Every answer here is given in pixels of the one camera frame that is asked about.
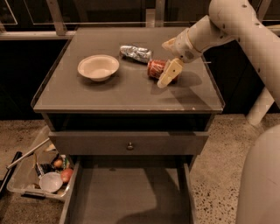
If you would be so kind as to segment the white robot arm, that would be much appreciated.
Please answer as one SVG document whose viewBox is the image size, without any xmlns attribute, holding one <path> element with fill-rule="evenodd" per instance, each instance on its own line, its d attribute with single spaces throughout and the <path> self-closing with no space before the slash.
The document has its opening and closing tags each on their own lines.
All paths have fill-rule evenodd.
<svg viewBox="0 0 280 224">
<path fill-rule="evenodd" d="M 280 38 L 256 17 L 248 0 L 212 0 L 208 14 L 163 43 L 174 55 L 157 85 L 166 87 L 185 63 L 236 40 L 273 100 L 280 103 Z M 236 224 L 280 224 L 280 125 L 264 131 L 242 169 Z"/>
</svg>

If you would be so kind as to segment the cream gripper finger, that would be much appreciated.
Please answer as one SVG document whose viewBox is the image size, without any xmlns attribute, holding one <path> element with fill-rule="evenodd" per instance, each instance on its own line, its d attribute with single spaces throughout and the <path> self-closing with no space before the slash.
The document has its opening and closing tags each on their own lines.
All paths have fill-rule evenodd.
<svg viewBox="0 0 280 224">
<path fill-rule="evenodd" d="M 166 88 L 183 70 L 184 62 L 181 59 L 167 60 L 164 71 L 161 73 L 157 86 Z"/>
<path fill-rule="evenodd" d="M 171 38 L 162 44 L 162 47 L 173 55 L 176 55 L 175 40 L 175 38 Z"/>
</svg>

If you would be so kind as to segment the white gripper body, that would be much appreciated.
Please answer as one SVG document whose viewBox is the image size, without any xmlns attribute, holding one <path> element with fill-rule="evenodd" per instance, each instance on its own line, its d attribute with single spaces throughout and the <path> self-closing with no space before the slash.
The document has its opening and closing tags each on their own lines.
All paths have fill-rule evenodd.
<svg viewBox="0 0 280 224">
<path fill-rule="evenodd" d="M 189 28 L 183 30 L 174 40 L 172 53 L 184 63 L 191 63 L 201 56 L 188 37 Z"/>
</svg>

